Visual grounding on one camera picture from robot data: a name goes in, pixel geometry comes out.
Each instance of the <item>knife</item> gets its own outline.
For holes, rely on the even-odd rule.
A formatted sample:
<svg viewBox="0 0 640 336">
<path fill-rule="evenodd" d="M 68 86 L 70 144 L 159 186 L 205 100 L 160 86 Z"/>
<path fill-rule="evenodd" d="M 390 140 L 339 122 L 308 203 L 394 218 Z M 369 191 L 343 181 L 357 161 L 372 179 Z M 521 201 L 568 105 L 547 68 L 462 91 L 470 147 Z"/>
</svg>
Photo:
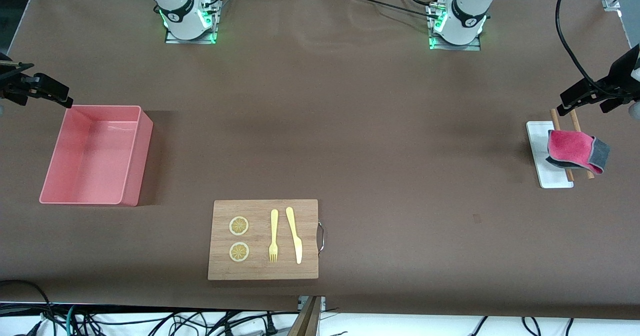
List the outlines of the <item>knife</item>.
<svg viewBox="0 0 640 336">
<path fill-rule="evenodd" d="M 296 232 L 296 217 L 293 214 L 293 208 L 286 207 L 286 219 L 288 225 L 291 227 L 291 235 L 293 235 L 293 245 L 295 246 L 295 262 L 300 264 L 302 262 L 302 240 L 298 237 Z"/>
</svg>

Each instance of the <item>plastic container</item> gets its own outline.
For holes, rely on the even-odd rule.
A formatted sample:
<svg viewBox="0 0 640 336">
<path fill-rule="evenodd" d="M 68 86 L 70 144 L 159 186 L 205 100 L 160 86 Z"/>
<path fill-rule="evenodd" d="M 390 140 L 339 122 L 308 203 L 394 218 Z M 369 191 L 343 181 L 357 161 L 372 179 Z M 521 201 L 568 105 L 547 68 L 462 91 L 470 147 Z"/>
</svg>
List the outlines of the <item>plastic container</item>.
<svg viewBox="0 0 640 336">
<path fill-rule="evenodd" d="M 136 206 L 153 125 L 139 106 L 66 110 L 40 203 Z"/>
</svg>

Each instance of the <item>wooden chopstick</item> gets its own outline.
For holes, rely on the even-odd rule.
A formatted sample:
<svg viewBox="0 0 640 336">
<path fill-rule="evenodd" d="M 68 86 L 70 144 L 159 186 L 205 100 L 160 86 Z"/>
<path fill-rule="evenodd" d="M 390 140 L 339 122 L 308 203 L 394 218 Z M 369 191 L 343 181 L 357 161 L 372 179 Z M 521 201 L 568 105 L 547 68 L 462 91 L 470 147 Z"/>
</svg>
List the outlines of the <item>wooden chopstick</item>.
<svg viewBox="0 0 640 336">
<path fill-rule="evenodd" d="M 558 121 L 558 113 L 555 108 L 551 108 L 551 121 L 553 121 L 553 129 L 556 131 L 560 130 L 560 121 Z M 574 181 L 574 173 L 570 169 L 564 169 L 566 172 L 566 178 L 569 182 Z"/>
<path fill-rule="evenodd" d="M 571 112 L 569 112 L 569 115 L 571 116 L 571 121 L 573 122 L 573 128 L 578 132 L 582 132 L 580 130 L 580 123 L 578 122 L 578 114 L 576 113 L 576 110 L 571 110 Z M 587 178 L 594 179 L 594 173 L 590 170 L 587 170 Z"/>
</svg>

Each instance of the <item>brown table surface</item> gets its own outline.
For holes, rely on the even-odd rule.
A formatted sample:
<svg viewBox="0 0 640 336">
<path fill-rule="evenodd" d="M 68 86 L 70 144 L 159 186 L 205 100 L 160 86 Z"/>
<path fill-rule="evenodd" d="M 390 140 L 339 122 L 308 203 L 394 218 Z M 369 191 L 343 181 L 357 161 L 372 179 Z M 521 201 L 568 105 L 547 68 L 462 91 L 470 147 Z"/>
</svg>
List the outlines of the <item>brown table surface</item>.
<svg viewBox="0 0 640 336">
<path fill-rule="evenodd" d="M 638 317 L 640 123 L 581 108 L 606 174 L 538 186 L 525 123 L 580 77 L 555 2 L 495 0 L 482 51 L 455 53 L 360 0 L 233 0 L 215 46 L 163 44 L 152 0 L 32 0 L 10 56 L 155 128 L 142 206 L 41 205 L 64 108 L 3 102 L 0 277 L 58 302 Z M 629 48 L 600 0 L 563 15 L 595 78 Z M 320 278 L 207 281 L 213 201 L 281 198 L 319 200 Z"/>
</svg>

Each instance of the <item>lemon slice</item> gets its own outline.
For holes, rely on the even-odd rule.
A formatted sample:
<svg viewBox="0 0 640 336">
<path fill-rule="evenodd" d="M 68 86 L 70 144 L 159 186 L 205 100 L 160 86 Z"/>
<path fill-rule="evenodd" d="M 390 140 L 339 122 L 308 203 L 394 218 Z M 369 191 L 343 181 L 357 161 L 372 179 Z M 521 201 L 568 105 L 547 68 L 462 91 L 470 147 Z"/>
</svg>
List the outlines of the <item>lemon slice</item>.
<svg viewBox="0 0 640 336">
<path fill-rule="evenodd" d="M 229 257 L 236 262 L 246 260 L 249 257 L 249 246 L 244 242 L 236 242 L 229 249 Z"/>
<path fill-rule="evenodd" d="M 242 216 L 234 217 L 229 222 L 229 231 L 236 236 L 244 235 L 247 229 L 249 229 L 249 221 Z"/>
</svg>

